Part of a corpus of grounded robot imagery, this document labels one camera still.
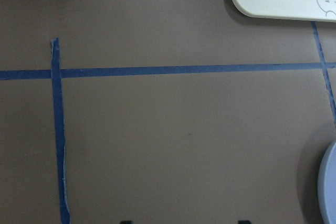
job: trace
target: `blue painter's tape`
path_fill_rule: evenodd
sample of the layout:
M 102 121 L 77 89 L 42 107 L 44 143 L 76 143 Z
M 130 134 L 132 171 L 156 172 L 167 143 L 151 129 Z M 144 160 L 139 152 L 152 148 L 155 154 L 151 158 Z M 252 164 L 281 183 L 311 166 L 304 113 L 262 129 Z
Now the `blue painter's tape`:
M 313 28 L 316 47 L 317 47 L 317 51 L 318 51 L 319 56 L 320 56 L 321 68 L 322 68 L 322 71 L 323 71 L 324 80 L 326 82 L 325 86 L 327 87 L 327 90 L 328 90 L 329 101 L 330 101 L 331 111 L 332 111 L 332 115 L 333 115 L 333 119 L 334 119 L 334 124 L 336 125 L 336 105 L 335 105 L 335 99 L 334 99 L 334 96 L 333 96 L 333 93 L 332 93 L 329 74 L 328 74 L 328 70 L 327 70 L 327 66 L 330 66 L 331 68 L 333 68 L 334 63 L 326 64 L 326 61 L 324 59 L 324 54 L 323 54 L 323 50 L 322 50 L 320 37 L 319 37 L 319 34 L 317 32 L 316 23 L 314 21 L 311 22 L 311 27 Z
M 0 71 L 0 80 L 50 79 L 50 70 Z
M 319 63 L 62 69 L 62 78 L 320 69 Z
M 62 81 L 60 71 L 60 51 L 58 38 L 51 41 L 51 82 L 52 97 L 54 100 L 55 138 L 57 155 L 57 173 L 59 190 L 59 208 L 61 224 L 70 224 L 70 212 L 67 203 L 66 177 L 65 177 L 65 135 L 64 110 L 62 99 Z

